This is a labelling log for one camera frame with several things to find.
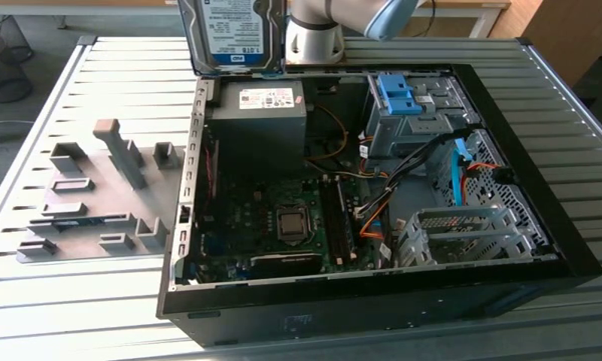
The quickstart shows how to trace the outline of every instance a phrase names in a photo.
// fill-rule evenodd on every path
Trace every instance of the ram slot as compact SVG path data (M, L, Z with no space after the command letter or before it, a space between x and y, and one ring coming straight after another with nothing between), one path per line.
M342 185L338 179L319 181L323 224L330 248L330 262L334 265L350 263L354 255L354 237L350 215L346 210Z

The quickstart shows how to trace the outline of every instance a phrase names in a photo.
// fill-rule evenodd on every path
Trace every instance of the slotted aluminum table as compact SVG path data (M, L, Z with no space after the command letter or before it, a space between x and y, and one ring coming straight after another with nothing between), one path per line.
M0 188L0 359L602 359L602 277L490 320L203 349L155 318L160 257L19 264L56 142L91 133L99 117L119 118L140 147L187 141L196 79L184 39L88 40ZM475 66L602 262L602 127L534 49L502 40L350 39L347 58Z

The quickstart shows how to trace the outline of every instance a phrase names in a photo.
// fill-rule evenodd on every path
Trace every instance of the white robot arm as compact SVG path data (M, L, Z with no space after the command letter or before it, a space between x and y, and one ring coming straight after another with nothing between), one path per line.
M390 40L426 0L295 0L286 32L286 59L335 63L343 57L342 25L367 38Z

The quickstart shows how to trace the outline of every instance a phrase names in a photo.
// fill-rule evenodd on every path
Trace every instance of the wastebasket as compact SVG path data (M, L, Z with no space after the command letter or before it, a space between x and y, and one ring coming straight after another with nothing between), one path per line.
M0 39L7 43L17 62L31 59L33 50L20 30L19 23L11 15L0 15Z
M32 89L20 61L16 60L7 43L0 38L0 103L24 99Z

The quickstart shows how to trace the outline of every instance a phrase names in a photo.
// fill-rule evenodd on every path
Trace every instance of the power supply label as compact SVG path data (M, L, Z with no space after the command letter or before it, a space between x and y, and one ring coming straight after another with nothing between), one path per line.
M239 109L294 108L292 88L243 89Z
M251 63L263 54L263 19L255 0L204 0L210 52L226 64Z

